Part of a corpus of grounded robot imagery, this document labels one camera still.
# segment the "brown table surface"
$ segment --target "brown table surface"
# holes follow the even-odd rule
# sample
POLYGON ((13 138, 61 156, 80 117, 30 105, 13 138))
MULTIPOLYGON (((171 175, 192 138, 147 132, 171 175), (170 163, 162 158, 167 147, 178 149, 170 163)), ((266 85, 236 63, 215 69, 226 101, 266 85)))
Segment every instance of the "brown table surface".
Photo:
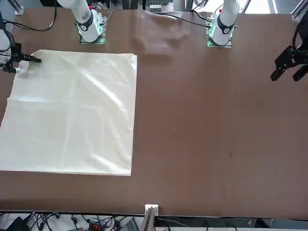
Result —
MULTIPOLYGON (((179 13, 201 23, 196 15, 179 13)), ((45 28, 53 8, 18 22, 45 28)), ((289 15, 240 14, 233 48, 206 47, 205 28, 115 10, 104 45, 79 43, 70 10, 48 32, 13 30, 24 51, 138 56, 131 177, 0 172, 0 209, 308 218, 308 77, 271 82, 289 15)), ((0 111, 13 75, 0 75, 0 111)))

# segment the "white cloth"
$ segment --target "white cloth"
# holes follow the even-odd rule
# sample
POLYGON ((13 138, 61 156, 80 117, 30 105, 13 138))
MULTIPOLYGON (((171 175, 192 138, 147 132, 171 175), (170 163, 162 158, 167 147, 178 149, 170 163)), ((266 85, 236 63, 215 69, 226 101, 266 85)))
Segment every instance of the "white cloth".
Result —
POLYGON ((40 50, 21 62, 0 170, 130 176, 137 56, 40 50))

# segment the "cable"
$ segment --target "cable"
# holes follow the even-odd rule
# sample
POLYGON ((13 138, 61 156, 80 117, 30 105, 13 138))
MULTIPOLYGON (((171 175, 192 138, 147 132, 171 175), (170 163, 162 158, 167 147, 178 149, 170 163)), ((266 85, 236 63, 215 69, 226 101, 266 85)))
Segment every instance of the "cable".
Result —
POLYGON ((185 224, 183 224, 183 223, 181 223, 181 222, 178 222, 178 221, 176 221, 176 220, 169 220, 169 219, 164 219, 164 218, 156 218, 156 219, 157 219, 157 220, 164 220, 164 221, 174 222, 174 223, 177 223, 177 224, 179 224, 179 225, 181 225, 181 226, 189 227, 188 225, 185 225, 185 224))
POLYGON ((208 0, 203 0, 202 2, 200 2, 197 6, 195 6, 195 8, 192 9, 192 11, 194 11, 197 7, 201 6, 202 3, 204 3, 203 7, 205 7, 205 5, 207 4, 208 0))
POLYGON ((215 13, 216 11, 218 11, 218 9, 219 9, 220 7, 222 7, 222 5, 223 5, 223 4, 221 4, 220 6, 218 6, 218 8, 214 11, 214 13, 215 13))
POLYGON ((77 218, 74 217, 73 214, 71 214, 71 220, 72 220, 72 222, 73 222, 73 224, 74 224, 74 226, 76 228, 76 231, 78 231, 79 229, 78 229, 78 227, 76 225, 77 224, 77 218))
POLYGON ((192 12, 193 13, 196 13, 197 14, 197 16, 199 17, 199 18, 201 18, 201 19, 203 19, 203 20, 206 20, 207 21, 207 18, 204 18, 203 16, 201 16, 197 11, 195 11, 195 10, 192 10, 192 12))
POLYGON ((101 220, 100 220, 100 217, 98 216, 98 215, 96 215, 97 216, 97 222, 99 223, 99 225, 100 225, 100 230, 102 229, 102 226, 101 226, 101 220))
POLYGON ((188 22, 188 23, 191 23, 191 24, 194 24, 194 25, 198 25, 198 26, 203 26, 203 27, 206 27, 206 28, 209 28, 209 29, 211 28, 210 26, 206 26, 206 25, 202 25, 202 24, 195 23, 195 22, 192 22, 192 21, 188 21, 188 20, 186 20, 186 19, 183 19, 183 18, 181 18, 181 17, 177 17, 177 16, 172 15, 172 14, 168 14, 168 13, 158 13, 158 14, 160 14, 160 15, 166 15, 166 16, 170 16, 170 17, 174 17, 174 18, 183 20, 183 21, 185 21, 185 22, 188 22))
POLYGON ((90 223, 90 220, 89 220, 89 219, 86 219, 84 215, 81 214, 81 216, 82 216, 82 218, 83 218, 87 223, 90 223))
POLYGON ((118 220, 118 222, 123 221, 125 218, 127 218, 127 217, 123 217, 123 218, 121 218, 120 220, 118 220))
POLYGON ((98 10, 97 6, 99 6, 103 10, 103 7, 100 4, 98 4, 97 2, 95 2, 94 5, 96 6, 97 10, 98 10))
POLYGON ((4 21, 5 21, 4 24, 13 24, 13 25, 15 25, 15 26, 17 26, 17 27, 19 27, 19 28, 25 29, 25 30, 48 31, 48 30, 50 30, 50 29, 53 27, 56 18, 57 18, 57 0, 54 0, 54 17, 53 17, 53 21, 52 21, 52 23, 49 25, 49 27, 47 27, 46 29, 43 29, 43 30, 34 29, 34 28, 29 27, 29 26, 26 26, 26 25, 24 25, 24 24, 16 23, 16 22, 11 22, 11 21, 8 21, 8 20, 5 20, 5 19, 4 19, 4 21))
POLYGON ((204 220, 204 224, 202 227, 204 227, 205 225, 206 225, 206 231, 208 231, 209 225, 206 219, 204 220))
POLYGON ((0 55, 2 55, 2 56, 7 56, 7 57, 11 57, 11 55, 7 55, 7 54, 0 54, 0 55))
POLYGON ((164 222, 164 223, 165 223, 165 225, 166 225, 166 226, 167 226, 167 228, 168 228, 168 229, 165 229, 165 230, 163 230, 163 231, 171 231, 170 226, 168 225, 168 223, 167 223, 165 220, 160 220, 160 221, 164 222))
POLYGON ((12 37, 13 41, 15 42, 14 36, 11 34, 10 31, 7 31, 9 33, 9 35, 12 37))
POLYGON ((49 224, 48 224, 48 219, 52 216, 52 214, 49 214, 49 217, 47 217, 48 216, 48 214, 47 215, 45 215, 45 216, 42 216, 42 215, 40 215, 40 217, 42 218, 42 223, 41 223, 41 225, 44 227, 44 224, 46 224, 47 225, 47 227, 48 227, 48 229, 49 229, 49 231, 52 231, 52 229, 50 228, 50 226, 49 226, 49 224))
POLYGON ((108 221, 106 221, 106 223, 104 224, 104 227, 105 227, 105 228, 110 228, 110 227, 111 227, 111 225, 112 225, 112 219, 113 219, 113 217, 111 217, 108 221))
POLYGON ((115 9, 119 7, 119 5, 120 5, 120 4, 118 4, 118 5, 111 11, 110 15, 109 15, 108 18, 107 18, 107 22, 108 22, 109 18, 111 17, 112 13, 115 11, 115 9))

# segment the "black cable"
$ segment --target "black cable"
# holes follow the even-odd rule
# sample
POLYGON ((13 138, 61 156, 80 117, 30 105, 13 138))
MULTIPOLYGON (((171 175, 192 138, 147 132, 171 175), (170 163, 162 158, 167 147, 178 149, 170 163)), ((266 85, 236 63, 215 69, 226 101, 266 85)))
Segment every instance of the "black cable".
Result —
POLYGON ((118 220, 118 222, 123 221, 125 218, 127 218, 127 217, 123 217, 123 218, 121 218, 120 220, 118 220))
POLYGON ((220 6, 218 6, 218 8, 214 11, 214 13, 215 13, 216 11, 218 11, 218 9, 219 9, 220 7, 222 7, 222 5, 223 5, 223 4, 221 4, 220 6))
POLYGON ((98 10, 97 6, 99 6, 103 10, 103 7, 100 4, 98 4, 97 2, 95 2, 95 4, 96 4, 96 9, 97 10, 98 10))
POLYGON ((98 215, 96 215, 97 216, 97 221, 98 221, 98 223, 99 223, 99 225, 100 225, 100 230, 102 229, 102 226, 101 226, 101 221, 100 221, 100 218, 99 218, 99 216, 98 215))
POLYGON ((206 18, 204 18, 203 16, 201 16, 197 11, 192 10, 192 12, 193 12, 193 13, 196 13, 197 16, 198 16, 199 18, 201 18, 201 19, 203 19, 203 20, 207 20, 206 18))
POLYGON ((106 221, 106 223, 104 224, 104 228, 110 228, 110 227, 111 227, 111 225, 112 225, 112 219, 113 219, 113 217, 111 217, 108 221, 106 221))
POLYGON ((29 231, 32 230, 33 226, 37 223, 37 221, 38 221, 38 219, 36 219, 36 220, 34 221, 34 223, 32 224, 32 226, 30 227, 29 231))
POLYGON ((110 218, 104 218, 104 219, 98 220, 98 221, 96 221, 95 223, 93 223, 93 225, 97 224, 97 223, 100 222, 100 221, 104 221, 104 220, 107 220, 107 219, 109 219, 109 220, 107 221, 107 222, 109 222, 111 218, 112 218, 112 217, 110 217, 110 218))
POLYGON ((195 6, 195 8, 192 9, 192 11, 194 11, 195 9, 197 9, 197 7, 201 6, 202 3, 204 3, 203 6, 205 6, 207 4, 208 0, 203 0, 202 2, 200 2, 197 6, 195 6))
POLYGON ((78 227, 77 227, 77 218, 73 216, 73 214, 71 214, 71 220, 76 228, 76 231, 78 231, 78 227))
POLYGON ((166 229, 166 230, 163 230, 163 231, 171 231, 171 228, 170 228, 170 226, 168 225, 168 222, 166 222, 165 220, 158 220, 159 222, 163 222, 163 223, 165 223, 165 225, 167 226, 167 228, 168 229, 166 229))
POLYGON ((42 223, 41 223, 41 225, 44 227, 44 224, 46 224, 47 227, 48 227, 48 229, 49 229, 49 231, 52 231, 51 227, 50 227, 49 224, 48 224, 48 219, 49 219, 51 216, 52 216, 52 214, 47 214, 47 215, 45 215, 45 216, 40 215, 40 217, 41 217, 42 220, 43 220, 42 223))
POLYGON ((85 216, 82 215, 82 214, 81 214, 81 216, 82 216, 82 218, 83 218, 87 223, 90 223, 90 219, 86 219, 85 216))
POLYGON ((13 25, 15 25, 15 26, 17 26, 17 27, 19 27, 19 28, 25 29, 25 30, 48 31, 48 30, 50 30, 50 29, 53 27, 56 18, 57 18, 57 0, 54 0, 54 17, 53 17, 53 21, 52 21, 52 23, 49 25, 49 27, 47 27, 46 29, 43 29, 43 30, 34 29, 34 28, 29 27, 29 26, 26 26, 26 25, 24 25, 24 24, 16 23, 16 22, 11 22, 11 21, 8 21, 8 20, 5 20, 5 19, 4 19, 4 21, 5 21, 4 24, 13 24, 13 25))
POLYGON ((177 19, 180 19, 180 20, 183 20, 185 22, 188 22, 188 23, 191 23, 191 24, 194 24, 194 25, 198 25, 198 26, 203 26, 203 27, 206 27, 206 28, 211 28, 210 26, 207 26, 207 25, 202 25, 202 24, 199 24, 199 23, 195 23, 195 22, 192 22, 192 21, 189 21, 189 20, 186 20, 186 19, 183 19, 181 17, 177 17, 175 15, 172 15, 172 14, 168 14, 168 13, 159 13, 160 15, 166 15, 166 16, 171 16, 171 17, 174 17, 174 18, 177 18, 177 19))
POLYGON ((205 225, 206 225, 206 231, 208 231, 209 225, 206 219, 204 220, 204 224, 202 227, 204 227, 205 225))
POLYGON ((38 228, 38 231, 41 231, 41 229, 40 229, 40 225, 39 225, 39 215, 37 214, 37 228, 38 228))
POLYGON ((11 34, 10 31, 7 31, 9 33, 9 35, 12 37, 13 41, 15 42, 14 36, 11 34))

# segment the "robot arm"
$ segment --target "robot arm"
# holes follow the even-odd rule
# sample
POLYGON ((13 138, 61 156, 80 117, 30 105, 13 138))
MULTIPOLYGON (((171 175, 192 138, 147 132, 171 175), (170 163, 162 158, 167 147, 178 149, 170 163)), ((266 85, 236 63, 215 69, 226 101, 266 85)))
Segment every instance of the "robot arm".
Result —
POLYGON ((296 26, 292 45, 284 49, 275 60, 275 64, 276 70, 270 75, 272 81, 277 81, 287 69, 298 65, 301 67, 294 73, 294 81, 299 81, 308 73, 308 11, 296 26), (299 47, 296 46, 297 34, 302 39, 302 44, 299 47))
POLYGON ((2 19, 0 12, 0 65, 4 66, 6 62, 10 59, 11 55, 11 38, 8 32, 6 31, 5 24, 2 19))
POLYGON ((90 10, 86 0, 58 0, 58 2, 61 6, 72 10, 79 32, 86 42, 93 42, 102 34, 101 14, 94 9, 90 10))
POLYGON ((215 29, 210 36, 214 43, 223 46, 229 42, 239 11, 240 4, 237 0, 224 0, 222 11, 215 22, 215 29))

